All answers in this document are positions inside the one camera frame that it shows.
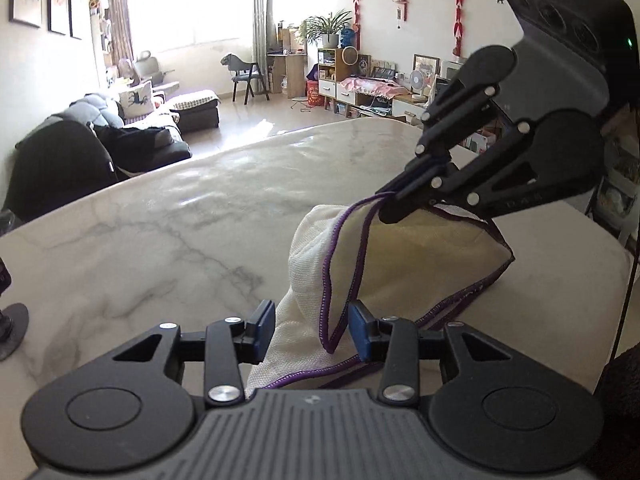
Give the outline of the deer print cushion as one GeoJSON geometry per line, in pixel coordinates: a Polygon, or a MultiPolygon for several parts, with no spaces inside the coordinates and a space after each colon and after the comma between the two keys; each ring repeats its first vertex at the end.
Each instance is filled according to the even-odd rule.
{"type": "Polygon", "coordinates": [[[145,81],[119,93],[119,103],[126,119],[143,117],[155,110],[152,82],[145,81]]]}

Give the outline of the grey office chair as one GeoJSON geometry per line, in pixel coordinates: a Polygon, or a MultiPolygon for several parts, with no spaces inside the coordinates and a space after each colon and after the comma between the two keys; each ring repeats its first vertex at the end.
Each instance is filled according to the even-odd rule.
{"type": "Polygon", "coordinates": [[[149,82],[152,86],[152,91],[164,98],[168,98],[180,88],[178,81],[165,81],[169,70],[166,70],[166,72],[161,70],[160,63],[150,51],[142,51],[140,53],[134,61],[134,70],[142,82],[149,82]]]}

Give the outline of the white towel purple trim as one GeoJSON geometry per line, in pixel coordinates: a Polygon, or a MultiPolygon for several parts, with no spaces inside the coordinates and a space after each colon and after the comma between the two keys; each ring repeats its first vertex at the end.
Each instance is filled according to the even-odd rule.
{"type": "Polygon", "coordinates": [[[276,310],[265,359],[246,390],[368,388],[381,367],[360,361],[348,305],[425,328],[456,318],[514,260],[492,223],[442,208],[395,224],[378,218],[384,196],[319,205],[299,223],[288,254],[290,286],[276,310]]]}

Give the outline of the potted green plant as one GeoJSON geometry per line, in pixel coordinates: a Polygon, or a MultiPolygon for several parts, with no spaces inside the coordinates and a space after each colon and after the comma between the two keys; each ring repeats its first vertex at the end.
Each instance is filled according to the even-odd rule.
{"type": "Polygon", "coordinates": [[[335,49],[341,31],[352,21],[352,12],[341,10],[327,16],[315,15],[303,20],[298,36],[305,44],[320,42],[322,48],[335,49]]]}

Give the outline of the wooden desk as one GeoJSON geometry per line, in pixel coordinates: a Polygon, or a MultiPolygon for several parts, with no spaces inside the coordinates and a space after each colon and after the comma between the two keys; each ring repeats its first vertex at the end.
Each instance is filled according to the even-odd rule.
{"type": "Polygon", "coordinates": [[[272,93],[283,93],[288,99],[301,98],[306,93],[305,53],[273,53],[268,55],[272,93]]]}

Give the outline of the phone on stand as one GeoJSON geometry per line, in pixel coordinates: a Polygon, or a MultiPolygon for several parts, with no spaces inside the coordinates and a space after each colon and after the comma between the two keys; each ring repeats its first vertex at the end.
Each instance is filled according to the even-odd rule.
{"type": "Polygon", "coordinates": [[[23,342],[29,326],[24,304],[10,304],[0,314],[0,361],[5,361],[23,342]]]}

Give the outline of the black jacket on sofa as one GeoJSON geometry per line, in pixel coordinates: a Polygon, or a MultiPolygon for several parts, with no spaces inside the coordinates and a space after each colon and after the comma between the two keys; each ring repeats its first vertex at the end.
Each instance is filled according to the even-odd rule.
{"type": "Polygon", "coordinates": [[[94,133],[110,154],[116,168],[127,176],[156,169],[157,157],[175,141],[168,128],[95,126],[94,133]]]}

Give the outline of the black dining chair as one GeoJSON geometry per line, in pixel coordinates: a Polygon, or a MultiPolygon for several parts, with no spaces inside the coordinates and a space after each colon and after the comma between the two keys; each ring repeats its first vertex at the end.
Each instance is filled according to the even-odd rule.
{"type": "Polygon", "coordinates": [[[263,94],[267,100],[270,100],[267,81],[257,62],[245,62],[235,54],[229,53],[220,60],[220,64],[231,74],[232,101],[236,99],[239,84],[245,84],[244,105],[247,104],[250,96],[254,98],[257,93],[263,94]]]}

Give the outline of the low white tv cabinet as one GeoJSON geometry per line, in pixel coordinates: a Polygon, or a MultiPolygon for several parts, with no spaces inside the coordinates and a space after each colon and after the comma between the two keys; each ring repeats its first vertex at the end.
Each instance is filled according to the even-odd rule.
{"type": "Polygon", "coordinates": [[[418,122],[431,99],[440,59],[416,54],[408,75],[354,47],[321,48],[314,74],[318,100],[347,118],[381,117],[418,122]]]}

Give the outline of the framed picture on cabinet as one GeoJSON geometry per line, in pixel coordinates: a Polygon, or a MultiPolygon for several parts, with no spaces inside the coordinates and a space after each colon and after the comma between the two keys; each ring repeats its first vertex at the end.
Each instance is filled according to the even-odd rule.
{"type": "Polygon", "coordinates": [[[412,68],[421,72],[425,79],[434,79],[440,73],[440,58],[424,54],[415,54],[413,55],[412,68]]]}

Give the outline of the dark grey sofa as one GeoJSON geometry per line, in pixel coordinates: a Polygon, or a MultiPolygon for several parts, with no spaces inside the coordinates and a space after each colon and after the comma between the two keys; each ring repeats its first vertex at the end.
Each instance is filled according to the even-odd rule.
{"type": "Polygon", "coordinates": [[[120,180],[141,176],[192,157],[178,128],[179,115],[157,108],[139,119],[126,119],[116,99],[88,93],[51,118],[88,126],[101,141],[120,180]]]}

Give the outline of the dark ottoman checkered top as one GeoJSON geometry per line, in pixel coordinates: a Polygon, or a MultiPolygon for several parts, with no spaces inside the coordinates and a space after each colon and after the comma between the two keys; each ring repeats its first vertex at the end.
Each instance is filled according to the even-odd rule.
{"type": "Polygon", "coordinates": [[[213,90],[190,92],[174,96],[168,108],[179,115],[178,128],[182,133],[194,133],[219,126],[219,99],[213,90]]]}

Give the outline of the pink cloth on cabinet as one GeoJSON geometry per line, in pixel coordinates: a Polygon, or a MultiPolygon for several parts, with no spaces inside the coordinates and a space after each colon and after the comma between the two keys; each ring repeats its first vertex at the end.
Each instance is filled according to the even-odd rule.
{"type": "Polygon", "coordinates": [[[337,84],[340,90],[392,100],[396,96],[406,96],[409,90],[392,80],[378,80],[362,77],[347,77],[337,84]]]}

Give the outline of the small white desk fan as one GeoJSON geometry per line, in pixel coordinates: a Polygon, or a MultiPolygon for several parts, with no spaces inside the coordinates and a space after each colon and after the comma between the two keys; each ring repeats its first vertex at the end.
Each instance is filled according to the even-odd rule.
{"type": "Polygon", "coordinates": [[[422,70],[413,70],[410,74],[410,87],[414,96],[424,97],[427,79],[422,70]]]}

